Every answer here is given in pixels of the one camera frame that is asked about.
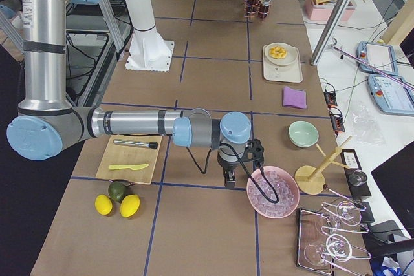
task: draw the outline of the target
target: yellow fruit pieces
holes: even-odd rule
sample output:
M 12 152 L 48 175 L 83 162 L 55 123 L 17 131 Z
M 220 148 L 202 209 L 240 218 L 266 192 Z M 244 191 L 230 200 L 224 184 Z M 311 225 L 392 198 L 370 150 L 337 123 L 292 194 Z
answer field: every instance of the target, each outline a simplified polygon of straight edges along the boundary
M 287 51 L 284 48 L 282 48 L 281 46 L 276 45 L 275 47 L 273 47 L 269 50 L 269 55 L 272 58 L 283 59 L 283 58 L 286 57 Z
M 112 210 L 112 201 L 106 195 L 98 195 L 95 200 L 95 209 L 101 215 L 108 215 Z
M 140 198 L 136 194 L 125 197 L 121 203 L 121 215 L 125 218 L 132 216 L 140 207 Z

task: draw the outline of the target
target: light green bowl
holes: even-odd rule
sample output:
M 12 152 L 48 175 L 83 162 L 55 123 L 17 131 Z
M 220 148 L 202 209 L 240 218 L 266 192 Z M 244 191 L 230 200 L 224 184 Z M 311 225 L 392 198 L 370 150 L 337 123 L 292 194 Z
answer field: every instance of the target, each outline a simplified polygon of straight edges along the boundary
M 301 148 L 308 148 L 318 141 L 319 133 L 315 126 L 305 121 L 296 121 L 289 126 L 290 141 Z

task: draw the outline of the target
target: wooden cutting board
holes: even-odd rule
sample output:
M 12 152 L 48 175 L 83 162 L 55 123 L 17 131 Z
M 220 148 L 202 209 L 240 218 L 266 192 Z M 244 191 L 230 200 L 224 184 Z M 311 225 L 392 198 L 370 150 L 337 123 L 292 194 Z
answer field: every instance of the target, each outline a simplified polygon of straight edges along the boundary
M 124 145 L 115 145 L 114 139 L 133 140 L 136 142 L 158 142 L 158 149 L 129 147 Z M 161 145 L 161 136 L 134 137 L 134 136 L 111 136 L 102 156 L 101 163 L 96 173 L 99 179 L 115 180 L 122 179 L 137 184 L 150 184 L 153 178 L 155 163 L 157 162 L 158 152 Z M 110 171 L 110 165 L 135 165 L 148 163 L 147 168 L 139 171 L 130 169 L 117 169 Z

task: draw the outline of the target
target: lemon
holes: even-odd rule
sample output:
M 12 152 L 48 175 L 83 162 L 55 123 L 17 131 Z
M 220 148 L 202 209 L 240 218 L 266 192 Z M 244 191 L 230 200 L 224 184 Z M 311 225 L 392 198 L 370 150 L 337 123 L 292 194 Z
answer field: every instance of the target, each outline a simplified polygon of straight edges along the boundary
M 95 200 L 95 209 L 101 215 L 107 215 L 112 210 L 112 201 L 106 195 L 98 195 Z
M 118 181 L 111 182 L 108 187 L 109 197 L 115 202 L 121 203 L 122 200 L 128 195 L 128 187 Z
M 140 207 L 140 198 L 136 194 L 125 197 L 121 203 L 121 215 L 125 218 L 132 216 Z

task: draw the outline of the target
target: yellow butter knife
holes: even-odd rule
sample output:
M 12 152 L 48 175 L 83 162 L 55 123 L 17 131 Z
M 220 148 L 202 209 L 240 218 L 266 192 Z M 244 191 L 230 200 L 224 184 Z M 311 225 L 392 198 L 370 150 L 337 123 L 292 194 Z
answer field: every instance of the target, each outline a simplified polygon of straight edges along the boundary
M 110 165 L 108 169 L 114 171 L 115 169 L 130 169 L 133 171 L 139 171 L 140 169 L 147 168 L 149 164 L 136 164 L 136 165 Z

